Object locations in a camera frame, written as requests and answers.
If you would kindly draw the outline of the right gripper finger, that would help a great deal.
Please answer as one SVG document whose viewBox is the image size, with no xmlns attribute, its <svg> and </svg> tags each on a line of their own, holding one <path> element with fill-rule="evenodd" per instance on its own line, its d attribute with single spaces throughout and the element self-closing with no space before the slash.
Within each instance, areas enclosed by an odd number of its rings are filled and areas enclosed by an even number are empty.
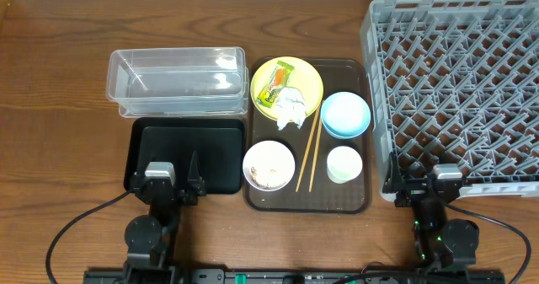
<svg viewBox="0 0 539 284">
<path fill-rule="evenodd" d="M 451 191 L 459 191 L 466 184 L 466 176 L 457 165 L 446 167 L 446 188 Z"/>
<path fill-rule="evenodd" d="M 389 177 L 387 179 L 387 193 L 397 193 L 403 189 L 403 177 L 400 174 L 397 154 L 391 153 L 390 158 L 391 163 Z"/>
</svg>

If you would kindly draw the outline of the small white cup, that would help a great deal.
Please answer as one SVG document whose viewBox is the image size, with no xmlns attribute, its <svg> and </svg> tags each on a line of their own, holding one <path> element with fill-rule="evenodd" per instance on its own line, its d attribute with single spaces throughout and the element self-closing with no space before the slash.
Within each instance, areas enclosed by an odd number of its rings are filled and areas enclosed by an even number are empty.
<svg viewBox="0 0 539 284">
<path fill-rule="evenodd" d="M 340 146 L 327 156 L 327 173 L 331 181 L 343 184 L 357 178 L 363 170 L 363 160 L 352 147 Z"/>
</svg>

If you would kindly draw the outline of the white bowl with rice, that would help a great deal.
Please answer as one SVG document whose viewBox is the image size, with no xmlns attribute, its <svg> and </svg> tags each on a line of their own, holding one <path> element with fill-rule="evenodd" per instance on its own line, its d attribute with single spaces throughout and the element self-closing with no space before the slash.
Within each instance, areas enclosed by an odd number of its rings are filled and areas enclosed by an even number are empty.
<svg viewBox="0 0 539 284">
<path fill-rule="evenodd" d="M 280 185 L 274 189 L 258 187 L 252 180 L 251 167 L 275 169 L 279 174 Z M 243 157 L 243 175 L 246 181 L 256 190 L 277 191 L 291 182 L 296 170 L 296 161 L 291 150 L 277 141 L 262 141 L 254 144 Z"/>
</svg>

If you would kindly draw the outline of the light blue bowl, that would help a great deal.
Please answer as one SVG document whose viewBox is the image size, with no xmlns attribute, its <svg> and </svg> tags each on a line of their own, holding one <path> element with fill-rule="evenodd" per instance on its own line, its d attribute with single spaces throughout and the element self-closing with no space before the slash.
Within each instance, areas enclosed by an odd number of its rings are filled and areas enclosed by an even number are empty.
<svg viewBox="0 0 539 284">
<path fill-rule="evenodd" d="M 324 100 L 321 118 L 329 135 L 351 139 L 366 132 L 371 123 L 371 110 L 358 94 L 338 92 Z"/>
</svg>

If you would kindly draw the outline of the wooden chopstick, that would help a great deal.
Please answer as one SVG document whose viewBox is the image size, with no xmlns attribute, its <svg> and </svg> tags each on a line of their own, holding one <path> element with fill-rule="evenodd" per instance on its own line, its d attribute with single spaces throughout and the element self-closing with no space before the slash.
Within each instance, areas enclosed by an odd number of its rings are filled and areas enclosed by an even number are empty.
<svg viewBox="0 0 539 284">
<path fill-rule="evenodd" d="M 296 192 L 299 191 L 301 183 L 302 183 L 302 177 L 303 177 L 304 170 L 305 170 L 305 167 L 306 167 L 306 164 L 307 164 L 307 159 L 308 159 L 310 148 L 311 148 L 311 145 L 312 145 L 312 139 L 313 139 L 313 136 L 314 136 L 314 132 L 317 129 L 316 127 L 317 127 L 317 123 L 318 123 L 318 117 L 319 117 L 320 109 L 321 109 L 321 107 L 319 105 L 318 108 L 315 111 L 315 116 L 313 118 L 312 127 L 311 127 L 311 130 L 310 130 L 310 133 L 309 133 L 309 137 L 307 139 L 307 145 L 306 145 L 305 152 L 304 152 L 304 155 L 303 155 L 302 165 L 300 167 L 298 181 L 296 183 Z"/>
<path fill-rule="evenodd" d="M 315 173 L 316 173 L 316 167 L 317 167 L 317 161 L 318 161 L 318 151 L 319 151 L 319 143 L 321 138 L 321 130 L 323 126 L 323 121 L 321 118 L 318 121 L 318 128 L 317 128 L 317 135 L 315 139 L 315 147 L 314 147 L 314 154 L 313 154 L 313 160 L 312 160 L 312 169 L 311 169 L 311 176 L 309 181 L 309 192 L 312 192 L 312 187 L 314 183 Z"/>
</svg>

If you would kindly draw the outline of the white tissue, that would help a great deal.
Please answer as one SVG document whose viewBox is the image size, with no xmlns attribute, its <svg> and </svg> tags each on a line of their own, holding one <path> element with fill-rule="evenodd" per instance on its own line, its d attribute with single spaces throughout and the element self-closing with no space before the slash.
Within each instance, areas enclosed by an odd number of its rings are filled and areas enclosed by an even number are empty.
<svg viewBox="0 0 539 284">
<path fill-rule="evenodd" d="M 306 102 L 298 88 L 284 87 L 275 102 L 277 127 L 282 131 L 289 122 L 300 129 L 307 116 Z"/>
</svg>

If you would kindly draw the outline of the green orange snack wrapper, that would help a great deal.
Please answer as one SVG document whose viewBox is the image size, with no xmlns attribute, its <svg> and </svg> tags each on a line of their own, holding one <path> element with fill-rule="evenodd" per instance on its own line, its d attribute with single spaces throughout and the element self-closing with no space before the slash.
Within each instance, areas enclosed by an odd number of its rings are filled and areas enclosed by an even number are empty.
<svg viewBox="0 0 539 284">
<path fill-rule="evenodd" d="M 266 108 L 272 107 L 280 91 L 288 84 L 294 70 L 295 68 L 291 64 L 278 61 L 269 80 L 257 95 L 256 103 Z"/>
</svg>

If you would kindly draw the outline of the yellow round plate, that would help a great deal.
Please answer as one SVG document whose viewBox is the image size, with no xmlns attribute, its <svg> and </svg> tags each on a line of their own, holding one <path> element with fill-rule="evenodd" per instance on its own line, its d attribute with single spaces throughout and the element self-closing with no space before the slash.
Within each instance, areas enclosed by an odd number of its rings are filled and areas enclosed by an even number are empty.
<svg viewBox="0 0 539 284">
<path fill-rule="evenodd" d="M 291 64 L 295 70 L 291 74 L 290 80 L 286 87 L 298 88 L 306 102 L 307 116 L 313 114 L 322 102 L 323 98 L 323 80 L 318 70 L 300 58 L 293 56 L 280 56 L 270 58 L 268 61 L 262 61 L 262 64 L 255 71 L 250 84 L 251 99 L 254 107 L 267 118 L 276 121 L 277 112 L 275 102 L 272 107 L 266 108 L 256 103 L 256 97 L 262 87 L 270 79 L 275 65 L 278 61 L 283 61 Z"/>
</svg>

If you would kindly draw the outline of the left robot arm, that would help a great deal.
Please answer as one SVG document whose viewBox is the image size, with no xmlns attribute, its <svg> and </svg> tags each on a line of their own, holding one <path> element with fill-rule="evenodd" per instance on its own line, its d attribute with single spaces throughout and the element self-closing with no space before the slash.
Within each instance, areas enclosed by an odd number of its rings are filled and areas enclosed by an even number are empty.
<svg viewBox="0 0 539 284">
<path fill-rule="evenodd" d="M 206 195 L 199 155 L 193 152 L 184 184 L 176 181 L 173 164 L 150 162 L 131 176 L 130 192 L 149 205 L 149 213 L 134 218 L 125 229 L 128 247 L 122 283 L 186 283 L 189 274 L 173 262 L 173 247 L 182 206 L 195 206 Z"/>
</svg>

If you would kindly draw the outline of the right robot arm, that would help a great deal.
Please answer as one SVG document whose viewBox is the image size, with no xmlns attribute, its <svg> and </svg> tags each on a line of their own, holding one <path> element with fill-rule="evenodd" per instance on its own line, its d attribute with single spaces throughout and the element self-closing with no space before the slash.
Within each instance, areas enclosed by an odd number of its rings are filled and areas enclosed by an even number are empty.
<svg viewBox="0 0 539 284">
<path fill-rule="evenodd" d="M 446 208 L 460 196 L 465 182 L 454 163 L 434 166 L 420 179 L 405 181 L 397 155 L 390 155 L 389 177 L 384 189 L 395 194 L 396 207 L 410 207 L 414 215 L 415 248 L 422 262 L 422 274 L 446 274 L 454 277 L 467 273 L 476 263 L 479 229 L 475 222 L 447 217 Z"/>
</svg>

